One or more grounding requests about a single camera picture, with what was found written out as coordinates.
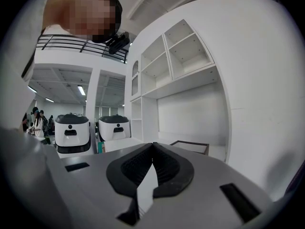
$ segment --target black metal railing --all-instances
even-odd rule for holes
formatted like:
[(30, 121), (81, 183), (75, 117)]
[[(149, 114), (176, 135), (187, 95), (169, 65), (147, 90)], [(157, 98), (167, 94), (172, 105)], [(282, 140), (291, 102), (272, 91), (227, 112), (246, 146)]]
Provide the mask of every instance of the black metal railing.
[(81, 39), (73, 35), (62, 34), (43, 34), (37, 42), (37, 49), (69, 49), (69, 51), (82, 52), (113, 59), (118, 62), (127, 63), (128, 50), (120, 49), (115, 54), (109, 54), (109, 48), (103, 43), (94, 43), (90, 40)]

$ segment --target robot top lid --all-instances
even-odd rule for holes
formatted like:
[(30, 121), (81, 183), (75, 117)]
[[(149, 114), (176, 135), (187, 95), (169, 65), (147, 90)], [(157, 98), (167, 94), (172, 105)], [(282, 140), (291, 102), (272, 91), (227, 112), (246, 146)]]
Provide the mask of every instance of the robot top lid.
[(127, 117), (121, 116), (121, 115), (112, 115), (112, 116), (103, 116), (101, 118), (99, 118), (100, 121), (103, 121), (105, 123), (126, 123), (129, 120), (127, 119)]
[(55, 122), (59, 124), (84, 124), (88, 122), (88, 118), (85, 116), (77, 116), (74, 114), (61, 114), (57, 116)]

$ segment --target white column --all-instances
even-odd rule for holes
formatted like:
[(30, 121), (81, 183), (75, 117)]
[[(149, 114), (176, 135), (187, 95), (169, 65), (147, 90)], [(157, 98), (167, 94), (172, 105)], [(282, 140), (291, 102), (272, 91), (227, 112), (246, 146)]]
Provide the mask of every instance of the white column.
[(99, 77), (100, 77), (100, 69), (93, 68), (87, 91), (87, 104), (86, 104), (86, 117), (90, 121), (91, 146), (93, 147), (93, 150), (95, 152), (97, 152), (97, 146), (95, 143), (94, 115), (95, 115), (96, 92), (99, 83)]

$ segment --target ceiling light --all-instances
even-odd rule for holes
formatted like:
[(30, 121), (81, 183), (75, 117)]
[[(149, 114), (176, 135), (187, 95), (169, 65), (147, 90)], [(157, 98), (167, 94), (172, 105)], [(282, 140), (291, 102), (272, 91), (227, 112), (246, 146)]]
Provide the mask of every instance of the ceiling light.
[(52, 103), (54, 102), (53, 100), (51, 100), (51, 99), (49, 99), (49, 98), (47, 98), (47, 97), (46, 97), (46, 100), (48, 100), (48, 101), (50, 101), (50, 102), (52, 102)]
[(34, 90), (33, 88), (31, 88), (31, 87), (29, 87), (29, 86), (28, 86), (28, 88), (30, 88), (33, 92), (37, 93), (37, 91)]
[(78, 87), (78, 90), (80, 90), (81, 94), (83, 96), (85, 96), (86, 94), (85, 94), (84, 89), (82, 88), (82, 86), (78, 85), (77, 87)]

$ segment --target fluorescent light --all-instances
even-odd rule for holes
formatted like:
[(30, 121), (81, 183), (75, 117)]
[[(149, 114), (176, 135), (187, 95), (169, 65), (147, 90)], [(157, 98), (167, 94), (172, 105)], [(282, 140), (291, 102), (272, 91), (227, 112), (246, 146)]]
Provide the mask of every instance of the fluorescent light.
[(82, 86), (77, 86), (78, 87), (78, 90), (80, 90), (80, 92), (81, 92), (81, 94), (83, 95), (83, 96), (85, 96), (86, 94), (85, 94), (85, 92), (84, 92), (84, 89), (82, 88)]
[(49, 99), (49, 98), (47, 98), (47, 97), (46, 97), (46, 100), (48, 100), (48, 101), (50, 101), (50, 102), (52, 102), (52, 103), (54, 102), (53, 100), (51, 100), (51, 99)]
[(37, 91), (34, 90), (33, 88), (31, 88), (31, 87), (29, 87), (29, 86), (28, 86), (28, 88), (30, 88), (33, 92), (37, 93)]

